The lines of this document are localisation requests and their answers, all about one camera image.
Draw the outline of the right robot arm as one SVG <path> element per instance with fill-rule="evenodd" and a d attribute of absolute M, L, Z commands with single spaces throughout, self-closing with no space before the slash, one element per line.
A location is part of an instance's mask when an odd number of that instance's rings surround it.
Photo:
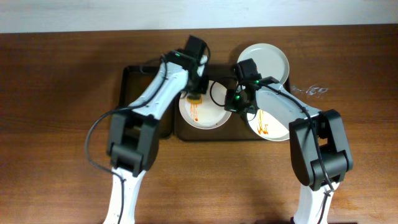
<path fill-rule="evenodd" d="M 290 221 L 327 223 L 333 195 L 353 168 L 339 112 L 306 105 L 272 77 L 241 80 L 227 90 L 224 108 L 238 114 L 263 110 L 289 130 L 290 159 L 301 184 Z"/>

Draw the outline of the green yellow sponge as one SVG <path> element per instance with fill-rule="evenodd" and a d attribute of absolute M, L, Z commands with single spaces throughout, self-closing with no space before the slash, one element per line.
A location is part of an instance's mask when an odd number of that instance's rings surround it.
<path fill-rule="evenodd" d="M 201 94 L 189 93 L 186 99 L 192 105 L 199 105 L 203 103 Z"/>

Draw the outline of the white plate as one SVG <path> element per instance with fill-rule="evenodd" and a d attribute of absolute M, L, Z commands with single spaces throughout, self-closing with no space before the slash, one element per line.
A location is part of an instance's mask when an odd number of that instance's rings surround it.
<path fill-rule="evenodd" d="M 214 81 L 209 81 L 208 90 L 202 95 L 202 103 L 193 105 L 186 98 L 180 99 L 178 108 L 182 118 L 194 128 L 197 129 L 215 129 L 229 120 L 232 112 L 226 111 L 223 106 L 216 105 L 212 99 L 218 104 L 223 105 L 226 96 L 226 88 L 215 83 L 210 89 Z"/>
<path fill-rule="evenodd" d="M 254 44 L 244 49 L 238 62 L 253 59 L 262 78 L 273 77 L 284 84 L 289 77 L 289 61 L 281 51 L 271 44 Z"/>
<path fill-rule="evenodd" d="M 256 114 L 247 113 L 249 127 L 259 137 L 268 141 L 289 140 L 289 130 L 276 120 L 271 114 L 257 110 Z"/>

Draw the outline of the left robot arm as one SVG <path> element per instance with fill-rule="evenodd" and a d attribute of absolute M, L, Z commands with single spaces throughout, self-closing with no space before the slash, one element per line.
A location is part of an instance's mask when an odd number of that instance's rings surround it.
<path fill-rule="evenodd" d="M 134 223 L 137 196 L 159 150 L 159 123 L 182 91 L 203 94 L 209 55 L 173 50 L 162 56 L 159 70 L 141 96 L 110 112 L 107 155 L 113 186 L 105 223 Z"/>

